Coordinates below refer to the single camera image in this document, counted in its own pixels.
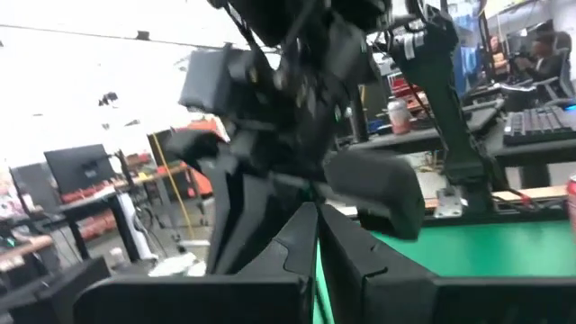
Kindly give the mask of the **gray desk top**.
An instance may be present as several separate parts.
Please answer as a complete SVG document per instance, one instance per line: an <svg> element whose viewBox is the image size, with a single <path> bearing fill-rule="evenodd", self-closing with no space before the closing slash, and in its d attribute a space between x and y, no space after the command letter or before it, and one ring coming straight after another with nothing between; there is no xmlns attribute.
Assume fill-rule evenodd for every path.
<svg viewBox="0 0 576 324"><path fill-rule="evenodd" d="M486 149L501 167L576 162L576 139L507 147L503 144L504 121L499 121L484 138Z"/></svg>
<svg viewBox="0 0 576 324"><path fill-rule="evenodd" d="M467 122L472 134L481 136L487 134L497 124L500 109L487 108L472 113ZM426 130L413 130L403 135L376 136L367 142L351 145L350 149L391 150L399 153L417 153L433 149L441 149L442 142L434 128Z"/></svg>

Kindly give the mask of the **white wrapped post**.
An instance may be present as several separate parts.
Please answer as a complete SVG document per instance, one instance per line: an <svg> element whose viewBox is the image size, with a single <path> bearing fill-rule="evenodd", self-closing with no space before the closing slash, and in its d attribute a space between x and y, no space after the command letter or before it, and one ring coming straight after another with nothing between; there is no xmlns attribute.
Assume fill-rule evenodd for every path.
<svg viewBox="0 0 576 324"><path fill-rule="evenodd" d="M121 208L121 217L117 221L124 246L132 263L140 260L157 259L149 246L147 230L143 228L137 216L136 207L127 193L119 193L117 202Z"/></svg>

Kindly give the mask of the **gray metal bracket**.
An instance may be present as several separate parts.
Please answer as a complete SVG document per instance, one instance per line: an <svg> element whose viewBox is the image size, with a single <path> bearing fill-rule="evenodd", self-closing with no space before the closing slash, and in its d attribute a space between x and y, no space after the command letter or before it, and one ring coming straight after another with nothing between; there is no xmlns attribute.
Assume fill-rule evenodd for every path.
<svg viewBox="0 0 576 324"><path fill-rule="evenodd" d="M434 217L437 219L461 217L464 212L460 192L453 186L436 192L437 206Z"/></svg>

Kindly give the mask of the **gray workbench on casters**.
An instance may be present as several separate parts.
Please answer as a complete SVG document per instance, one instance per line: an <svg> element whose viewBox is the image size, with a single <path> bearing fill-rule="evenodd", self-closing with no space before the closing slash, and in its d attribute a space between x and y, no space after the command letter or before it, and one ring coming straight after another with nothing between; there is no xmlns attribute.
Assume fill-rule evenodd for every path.
<svg viewBox="0 0 576 324"><path fill-rule="evenodd" d="M200 212L199 226L209 224L204 206L204 199L212 195L201 197L189 197L187 193L188 182L186 172L191 168L184 162L173 162L168 165L157 166L150 153L130 154L127 157L121 157L118 151L116 157L121 162L122 176L112 180L112 185L117 190L128 190L132 187L138 188L146 184L154 183L157 188L157 194L163 205L169 203L169 194L167 190L172 189L176 198L191 199Z"/></svg>

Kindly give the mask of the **person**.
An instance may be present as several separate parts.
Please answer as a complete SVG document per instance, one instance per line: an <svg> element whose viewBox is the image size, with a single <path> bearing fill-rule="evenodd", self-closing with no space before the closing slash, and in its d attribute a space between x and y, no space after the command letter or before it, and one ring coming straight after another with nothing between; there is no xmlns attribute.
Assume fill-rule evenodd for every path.
<svg viewBox="0 0 576 324"><path fill-rule="evenodd" d="M569 56L572 51L572 37L565 31L541 31L533 40L532 56L517 56L514 64L528 74L535 82L557 77L555 85L567 86L573 91L570 82Z"/></svg>
<svg viewBox="0 0 576 324"><path fill-rule="evenodd" d="M505 81L509 76L509 62L496 35L490 37L490 51L493 60L494 80L496 82Z"/></svg>

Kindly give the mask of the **backlit computer keyboard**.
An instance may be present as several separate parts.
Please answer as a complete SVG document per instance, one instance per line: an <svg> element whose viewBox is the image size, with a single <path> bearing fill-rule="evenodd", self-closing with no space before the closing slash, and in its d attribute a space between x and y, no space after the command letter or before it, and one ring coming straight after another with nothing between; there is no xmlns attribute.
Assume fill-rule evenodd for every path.
<svg viewBox="0 0 576 324"><path fill-rule="evenodd" d="M503 144L510 147L574 139L576 106L566 110L559 106L543 106L511 112L506 119Z"/></svg>

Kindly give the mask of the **black desk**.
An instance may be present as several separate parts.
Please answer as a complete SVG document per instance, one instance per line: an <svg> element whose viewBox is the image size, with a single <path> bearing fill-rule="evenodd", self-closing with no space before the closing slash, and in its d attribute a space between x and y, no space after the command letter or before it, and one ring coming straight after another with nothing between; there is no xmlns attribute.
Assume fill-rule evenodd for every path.
<svg viewBox="0 0 576 324"><path fill-rule="evenodd" d="M122 210L117 202L118 194L126 193L119 193L113 189L106 189L103 193L99 193L96 196L60 206L59 213L64 216L65 222L71 231L77 251L82 260L87 260L91 257L77 223L91 217L95 213L95 210L104 208L109 209L112 212L117 224L117 221L122 216Z"/></svg>

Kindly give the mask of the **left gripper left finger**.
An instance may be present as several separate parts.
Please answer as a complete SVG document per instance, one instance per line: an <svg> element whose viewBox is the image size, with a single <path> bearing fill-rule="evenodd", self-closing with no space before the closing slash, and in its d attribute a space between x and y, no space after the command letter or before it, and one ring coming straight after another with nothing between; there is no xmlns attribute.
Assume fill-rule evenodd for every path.
<svg viewBox="0 0 576 324"><path fill-rule="evenodd" d="M102 280L76 300L74 324L312 324L318 217L303 204L237 274Z"/></svg>

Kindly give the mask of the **black office chair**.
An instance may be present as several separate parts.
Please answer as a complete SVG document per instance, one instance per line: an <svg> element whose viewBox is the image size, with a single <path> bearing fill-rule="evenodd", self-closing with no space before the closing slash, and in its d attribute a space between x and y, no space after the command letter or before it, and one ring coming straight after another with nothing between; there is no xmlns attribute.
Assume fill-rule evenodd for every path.
<svg viewBox="0 0 576 324"><path fill-rule="evenodd" d="M536 56L532 79L544 102L555 99L573 98L574 90L570 85L571 37L565 32L540 31L533 43Z"/></svg>

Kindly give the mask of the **green table mat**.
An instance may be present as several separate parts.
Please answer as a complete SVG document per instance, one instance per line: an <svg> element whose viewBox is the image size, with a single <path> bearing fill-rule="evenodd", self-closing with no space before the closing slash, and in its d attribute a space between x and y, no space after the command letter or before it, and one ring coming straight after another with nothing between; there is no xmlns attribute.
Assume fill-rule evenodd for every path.
<svg viewBox="0 0 576 324"><path fill-rule="evenodd" d="M373 236L442 276L576 276L567 220L424 228L416 241Z"/></svg>

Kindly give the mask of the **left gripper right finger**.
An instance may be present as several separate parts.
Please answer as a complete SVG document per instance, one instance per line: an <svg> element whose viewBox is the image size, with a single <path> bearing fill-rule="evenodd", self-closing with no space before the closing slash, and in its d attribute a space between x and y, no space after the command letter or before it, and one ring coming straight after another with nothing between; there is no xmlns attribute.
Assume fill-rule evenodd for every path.
<svg viewBox="0 0 576 324"><path fill-rule="evenodd" d="M442 276L329 205L319 237L336 324L576 324L576 276Z"/></svg>

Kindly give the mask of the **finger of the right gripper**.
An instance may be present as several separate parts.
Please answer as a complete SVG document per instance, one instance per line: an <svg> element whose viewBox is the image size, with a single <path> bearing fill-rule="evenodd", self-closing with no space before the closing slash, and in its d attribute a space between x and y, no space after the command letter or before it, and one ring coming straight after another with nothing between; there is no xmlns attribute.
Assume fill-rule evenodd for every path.
<svg viewBox="0 0 576 324"><path fill-rule="evenodd" d="M202 171L201 162L214 160L219 155L221 136L211 130L180 130L166 141L166 152Z"/></svg>
<svg viewBox="0 0 576 324"><path fill-rule="evenodd" d="M311 186L303 176L259 171L230 153L205 160L215 198L208 274L311 272Z"/></svg>

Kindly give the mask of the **black monitor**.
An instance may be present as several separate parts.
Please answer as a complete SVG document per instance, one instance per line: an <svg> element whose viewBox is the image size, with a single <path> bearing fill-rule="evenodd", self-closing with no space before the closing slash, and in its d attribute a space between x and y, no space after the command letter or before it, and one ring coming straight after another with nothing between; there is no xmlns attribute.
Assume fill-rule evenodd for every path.
<svg viewBox="0 0 576 324"><path fill-rule="evenodd" d="M44 157L61 195L99 185L116 175L102 144L46 151Z"/></svg>

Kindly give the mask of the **white plastic jar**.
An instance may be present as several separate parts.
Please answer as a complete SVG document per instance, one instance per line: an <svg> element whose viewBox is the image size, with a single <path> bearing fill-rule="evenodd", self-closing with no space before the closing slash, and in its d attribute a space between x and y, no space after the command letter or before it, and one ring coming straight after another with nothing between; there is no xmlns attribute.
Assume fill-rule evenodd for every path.
<svg viewBox="0 0 576 324"><path fill-rule="evenodd" d="M120 247L114 247L109 251L111 259L111 268L113 270L123 268L126 265L126 260L123 250Z"/></svg>

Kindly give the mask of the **red soda can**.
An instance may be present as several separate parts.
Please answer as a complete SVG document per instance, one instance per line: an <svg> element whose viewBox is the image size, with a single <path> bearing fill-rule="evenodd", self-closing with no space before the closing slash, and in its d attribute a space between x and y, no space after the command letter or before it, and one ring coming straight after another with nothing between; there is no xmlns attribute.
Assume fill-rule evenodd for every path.
<svg viewBox="0 0 576 324"><path fill-rule="evenodd" d="M572 175L566 185L567 212L571 223L571 230L576 239L576 174Z"/></svg>

